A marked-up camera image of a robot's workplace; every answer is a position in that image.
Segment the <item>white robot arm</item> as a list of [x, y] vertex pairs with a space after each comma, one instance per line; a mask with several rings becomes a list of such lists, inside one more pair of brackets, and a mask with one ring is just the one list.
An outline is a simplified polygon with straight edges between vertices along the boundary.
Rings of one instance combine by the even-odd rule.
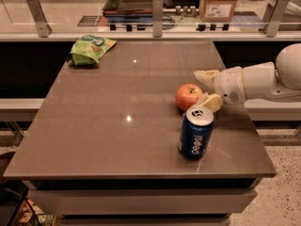
[[197, 101], [213, 112], [222, 105], [243, 104], [247, 100], [299, 101], [301, 96], [301, 44], [282, 49], [276, 62], [223, 71], [194, 71], [196, 79], [214, 93], [205, 92]]

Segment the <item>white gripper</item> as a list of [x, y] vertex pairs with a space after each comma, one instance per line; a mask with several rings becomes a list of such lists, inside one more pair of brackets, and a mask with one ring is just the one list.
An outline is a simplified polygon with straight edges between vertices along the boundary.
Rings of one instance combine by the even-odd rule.
[[221, 72], [219, 70], [194, 71], [194, 76], [202, 85], [209, 89], [214, 88], [217, 93], [205, 92], [197, 101], [198, 105], [210, 109], [213, 113], [218, 111], [223, 104], [238, 105], [246, 101], [241, 67], [233, 67]]

